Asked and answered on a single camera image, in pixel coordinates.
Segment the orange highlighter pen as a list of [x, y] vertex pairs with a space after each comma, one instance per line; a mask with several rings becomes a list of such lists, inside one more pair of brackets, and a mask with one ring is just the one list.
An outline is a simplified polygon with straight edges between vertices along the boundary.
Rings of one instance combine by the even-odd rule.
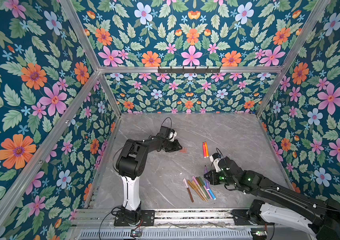
[[207, 145], [207, 142], [206, 143], [206, 152], [207, 152], [207, 158], [209, 157], [209, 150], [208, 150], [208, 145]]

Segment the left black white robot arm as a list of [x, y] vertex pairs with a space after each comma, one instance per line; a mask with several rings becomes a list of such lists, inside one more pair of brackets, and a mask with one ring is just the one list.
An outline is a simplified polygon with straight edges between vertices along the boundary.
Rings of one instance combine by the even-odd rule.
[[153, 151], [172, 153], [182, 149], [179, 141], [175, 139], [151, 137], [146, 140], [128, 139], [126, 141], [115, 164], [116, 172], [123, 181], [124, 198], [117, 213], [120, 220], [131, 226], [141, 221], [140, 177], [146, 167], [149, 153]]

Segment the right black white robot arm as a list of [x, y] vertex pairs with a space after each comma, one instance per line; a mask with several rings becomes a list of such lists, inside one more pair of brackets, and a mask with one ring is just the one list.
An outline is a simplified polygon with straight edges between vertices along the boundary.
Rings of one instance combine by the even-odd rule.
[[285, 188], [264, 175], [243, 170], [229, 157], [212, 157], [214, 168], [204, 174], [210, 185], [230, 186], [233, 191], [253, 195], [245, 214], [232, 212], [251, 224], [278, 224], [305, 232], [318, 240], [340, 240], [340, 203], [306, 197]]

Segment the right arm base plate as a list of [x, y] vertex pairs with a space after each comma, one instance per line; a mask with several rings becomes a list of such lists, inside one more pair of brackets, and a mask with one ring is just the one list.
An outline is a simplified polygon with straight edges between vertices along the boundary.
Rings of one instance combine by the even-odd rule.
[[231, 210], [231, 215], [236, 225], [253, 225], [253, 226], [274, 226], [275, 223], [266, 222], [260, 214], [255, 214], [250, 210]]

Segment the red highlighter pen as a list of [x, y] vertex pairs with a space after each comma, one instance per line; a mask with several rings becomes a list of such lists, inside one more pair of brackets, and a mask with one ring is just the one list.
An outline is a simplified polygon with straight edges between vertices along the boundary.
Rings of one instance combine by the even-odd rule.
[[206, 152], [206, 143], [203, 142], [203, 154], [204, 154], [204, 158], [207, 157], [207, 152]]

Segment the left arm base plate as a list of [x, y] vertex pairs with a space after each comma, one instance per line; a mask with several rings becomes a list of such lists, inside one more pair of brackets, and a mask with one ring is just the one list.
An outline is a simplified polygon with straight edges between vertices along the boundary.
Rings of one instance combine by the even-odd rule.
[[119, 210], [114, 220], [115, 227], [153, 226], [155, 221], [154, 210], [128, 211]]

